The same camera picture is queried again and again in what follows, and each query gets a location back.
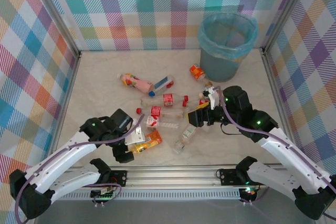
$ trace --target pink bottle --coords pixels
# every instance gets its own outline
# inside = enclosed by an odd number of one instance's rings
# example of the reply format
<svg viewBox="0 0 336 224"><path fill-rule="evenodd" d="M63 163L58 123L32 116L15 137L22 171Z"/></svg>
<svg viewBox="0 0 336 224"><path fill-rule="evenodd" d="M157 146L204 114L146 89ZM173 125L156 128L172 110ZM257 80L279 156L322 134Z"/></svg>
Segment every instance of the pink bottle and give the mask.
<svg viewBox="0 0 336 224"><path fill-rule="evenodd" d="M125 86L131 86L139 89L141 92L148 94L154 90L154 84L149 81L143 81L135 77L131 73L118 74L118 79L124 83Z"/></svg>

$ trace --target beige floor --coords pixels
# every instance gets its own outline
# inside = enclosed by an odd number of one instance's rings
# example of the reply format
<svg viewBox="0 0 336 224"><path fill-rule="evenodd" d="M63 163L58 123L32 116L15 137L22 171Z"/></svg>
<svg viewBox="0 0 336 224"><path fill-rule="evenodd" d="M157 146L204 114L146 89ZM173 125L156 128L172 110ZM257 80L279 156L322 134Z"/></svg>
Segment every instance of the beige floor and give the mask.
<svg viewBox="0 0 336 224"><path fill-rule="evenodd" d="M199 50L157 50L157 51L106 51L85 52L69 102L58 147L67 142L88 118L108 115L121 108L133 118L140 106L143 94L125 87L118 79L118 73L130 72L137 77L157 82L172 74L175 85L171 92L181 95L195 95L202 90L189 72L189 67L199 62ZM272 96L269 82L258 50L253 50L243 61L237 74L222 87L239 85L247 91L255 109L269 113L277 122L279 114ZM234 126L225 127L227 132L237 132ZM264 163L278 163L264 149L243 136L224 135L219 124L208 132L203 130L180 155L172 147L178 133L161 132L164 142L135 156L135 160L124 164L133 165L214 165L237 164L246 156L252 156ZM101 146L82 158L76 166L82 166L93 158L101 158L111 166L122 166L112 155L112 149Z"/></svg>

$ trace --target blue trash can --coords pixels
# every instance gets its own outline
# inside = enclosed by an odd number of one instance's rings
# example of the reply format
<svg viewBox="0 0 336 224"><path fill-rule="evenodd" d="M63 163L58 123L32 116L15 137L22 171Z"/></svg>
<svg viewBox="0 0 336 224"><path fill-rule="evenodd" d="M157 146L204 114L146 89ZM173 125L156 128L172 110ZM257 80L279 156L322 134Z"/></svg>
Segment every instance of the blue trash can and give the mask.
<svg viewBox="0 0 336 224"><path fill-rule="evenodd" d="M257 21L241 13L222 12L206 17L199 28L200 67L212 81L231 79L256 43Z"/></svg>

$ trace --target trash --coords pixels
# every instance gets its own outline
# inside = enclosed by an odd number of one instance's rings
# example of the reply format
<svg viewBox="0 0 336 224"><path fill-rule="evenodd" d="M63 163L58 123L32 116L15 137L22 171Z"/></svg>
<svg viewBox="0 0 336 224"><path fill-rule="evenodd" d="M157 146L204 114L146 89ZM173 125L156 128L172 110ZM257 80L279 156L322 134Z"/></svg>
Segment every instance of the trash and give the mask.
<svg viewBox="0 0 336 224"><path fill-rule="evenodd" d="M174 106L182 107L185 106L189 97L187 95L178 95L178 94L163 94L156 95L154 97L142 97L141 105L144 107L148 106Z"/></svg>
<svg viewBox="0 0 336 224"><path fill-rule="evenodd" d="M152 106L148 108L137 108L137 114L145 114L151 116L166 117L172 119L182 119L184 118L184 112L182 109L171 109L161 106Z"/></svg>
<svg viewBox="0 0 336 224"><path fill-rule="evenodd" d="M146 142L143 144L135 144L134 148L131 150L133 153L141 153L148 148L156 146L162 143L162 137L158 131L153 131L146 135Z"/></svg>
<svg viewBox="0 0 336 224"><path fill-rule="evenodd" d="M174 85L174 77L170 74L154 85L154 90L149 92L149 96L153 97L158 94L163 94L167 89Z"/></svg>
<svg viewBox="0 0 336 224"><path fill-rule="evenodd" d="M206 17L198 30L200 66L210 80L231 79L258 38L258 23L241 13L215 13Z"/></svg>
<svg viewBox="0 0 336 224"><path fill-rule="evenodd" d="M181 132L179 135L179 140L174 145L174 152L180 154L183 150L185 145L189 144L192 140L193 136L195 135L196 127L188 124L186 128Z"/></svg>
<svg viewBox="0 0 336 224"><path fill-rule="evenodd" d="M163 130L163 129L177 130L179 127L180 127L180 124L163 121L158 116L148 116L146 120L143 120L141 122L142 129L148 129L152 131Z"/></svg>
<svg viewBox="0 0 336 224"><path fill-rule="evenodd" d="M125 86L131 86L139 89L141 92L148 94L154 90L154 84L149 81L140 80L130 73L118 74L118 79L122 81Z"/></svg>
<svg viewBox="0 0 336 224"><path fill-rule="evenodd" d="M202 70L202 68L199 67L198 64L193 64L189 71L198 82L204 85L204 87L209 88L212 86L212 82L206 79L205 72Z"/></svg>

